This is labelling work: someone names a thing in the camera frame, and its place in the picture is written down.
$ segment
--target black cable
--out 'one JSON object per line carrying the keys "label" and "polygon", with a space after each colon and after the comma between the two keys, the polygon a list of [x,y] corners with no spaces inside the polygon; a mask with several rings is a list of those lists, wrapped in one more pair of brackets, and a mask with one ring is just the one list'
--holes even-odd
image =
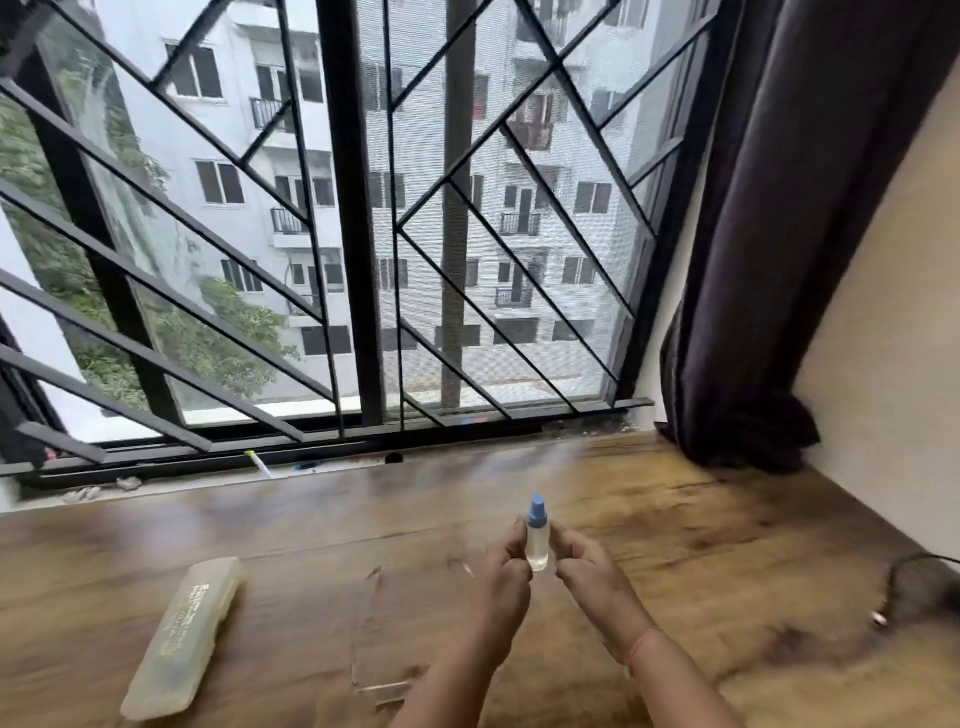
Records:
{"label": "black cable", "polygon": [[891,564],[890,570],[887,572],[887,591],[883,598],[883,604],[874,612],[874,626],[878,629],[888,628],[890,622],[893,621],[894,608],[900,602],[900,597],[902,596],[900,590],[897,588],[897,578],[900,576],[903,567],[915,561],[923,561],[925,559],[939,559],[940,561],[946,561],[951,564],[960,564],[960,559],[954,559],[951,556],[940,556],[939,554],[928,553],[926,551],[904,556]]}

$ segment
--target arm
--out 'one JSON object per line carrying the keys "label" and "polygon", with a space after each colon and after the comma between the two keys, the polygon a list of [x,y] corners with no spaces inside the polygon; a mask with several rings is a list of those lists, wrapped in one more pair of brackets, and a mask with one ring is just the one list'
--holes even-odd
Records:
{"label": "arm", "polygon": [[556,522],[550,543],[557,575],[613,658],[633,675],[657,728],[740,728],[730,704],[660,631],[606,549]]}
{"label": "arm", "polygon": [[504,541],[487,548],[468,626],[411,691],[393,728],[475,728],[480,721],[493,674],[530,606],[526,541],[526,524],[517,519]]}

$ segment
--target wooden desk surface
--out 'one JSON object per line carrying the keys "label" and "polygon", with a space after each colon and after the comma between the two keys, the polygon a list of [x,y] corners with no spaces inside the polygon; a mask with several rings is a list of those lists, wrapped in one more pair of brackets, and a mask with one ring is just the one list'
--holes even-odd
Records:
{"label": "wooden desk surface", "polygon": [[[869,623],[914,545],[816,473],[722,482],[640,435],[10,514],[0,726],[121,725],[185,570],[230,555],[246,590],[193,707],[156,725],[385,725],[351,670],[365,687],[428,667],[468,606],[456,560],[534,492],[611,549],[749,725],[960,726],[960,620],[919,599],[893,635]],[[647,724],[550,571],[482,724]]]}

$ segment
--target white wall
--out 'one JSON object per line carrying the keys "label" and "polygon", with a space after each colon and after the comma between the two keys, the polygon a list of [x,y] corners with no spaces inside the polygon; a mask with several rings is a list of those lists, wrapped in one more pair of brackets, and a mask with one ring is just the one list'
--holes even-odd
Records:
{"label": "white wall", "polygon": [[893,178],[796,386],[809,462],[960,557],[960,65]]}

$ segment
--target blue bottle cap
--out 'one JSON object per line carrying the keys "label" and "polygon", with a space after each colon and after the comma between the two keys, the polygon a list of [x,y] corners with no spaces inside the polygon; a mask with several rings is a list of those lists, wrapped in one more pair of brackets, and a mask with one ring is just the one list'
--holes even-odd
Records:
{"label": "blue bottle cap", "polygon": [[543,496],[533,496],[530,500],[530,510],[527,511],[527,523],[531,528],[546,526],[546,505]]}

